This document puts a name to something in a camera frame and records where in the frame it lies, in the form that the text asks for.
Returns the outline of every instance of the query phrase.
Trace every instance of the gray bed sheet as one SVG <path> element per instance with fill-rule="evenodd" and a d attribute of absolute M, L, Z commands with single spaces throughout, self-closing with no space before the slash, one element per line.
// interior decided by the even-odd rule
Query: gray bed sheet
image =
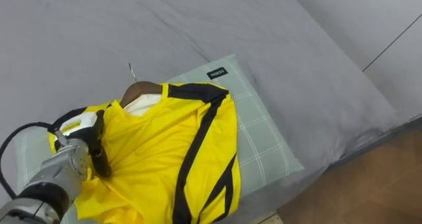
<path fill-rule="evenodd" d="M 231 54 L 305 170 L 244 197 L 226 223 L 274 210 L 395 125 L 295 0 L 0 0 L 2 126 L 121 96 L 129 61 L 138 79 L 162 82 Z"/>

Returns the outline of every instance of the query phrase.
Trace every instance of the yellow jersey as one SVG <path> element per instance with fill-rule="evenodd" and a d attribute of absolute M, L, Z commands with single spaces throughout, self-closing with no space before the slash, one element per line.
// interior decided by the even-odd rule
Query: yellow jersey
<path fill-rule="evenodd" d="M 141 117 L 117 100 L 77 110 L 104 109 L 101 140 L 111 166 L 109 179 L 83 182 L 79 219 L 196 224 L 237 209 L 237 119 L 229 92 L 207 83 L 162 87 L 160 102 Z"/>

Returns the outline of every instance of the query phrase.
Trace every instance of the white wall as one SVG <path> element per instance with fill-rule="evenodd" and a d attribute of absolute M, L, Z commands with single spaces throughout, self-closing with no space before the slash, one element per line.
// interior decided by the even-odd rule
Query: white wall
<path fill-rule="evenodd" d="M 362 70 L 422 14 L 422 0 L 298 2 Z M 365 71 L 398 112 L 401 122 L 422 113 L 421 21 Z"/>
<path fill-rule="evenodd" d="M 401 122 L 422 114 L 422 18 L 365 74 L 397 110 Z"/>

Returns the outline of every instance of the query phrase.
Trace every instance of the pillow label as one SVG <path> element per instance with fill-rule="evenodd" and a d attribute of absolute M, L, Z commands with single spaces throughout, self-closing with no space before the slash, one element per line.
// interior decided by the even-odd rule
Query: pillow label
<path fill-rule="evenodd" d="M 211 72 L 207 72 L 206 74 L 212 80 L 212 79 L 224 76 L 224 75 L 229 74 L 229 73 L 225 68 L 220 67 L 216 70 L 212 70 Z"/>

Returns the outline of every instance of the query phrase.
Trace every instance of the pillow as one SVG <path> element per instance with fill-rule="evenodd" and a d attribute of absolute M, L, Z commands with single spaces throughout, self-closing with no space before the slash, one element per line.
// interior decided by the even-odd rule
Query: pillow
<path fill-rule="evenodd" d="M 230 91 L 237 112 L 241 197 L 303 169 L 278 132 L 257 93 L 237 66 L 234 56 L 208 63 L 169 82 L 213 82 Z M 17 187 L 20 192 L 51 153 L 44 128 L 29 128 L 18 134 L 13 143 L 16 147 Z M 93 222 L 78 221 L 75 207 L 72 206 L 62 223 Z"/>

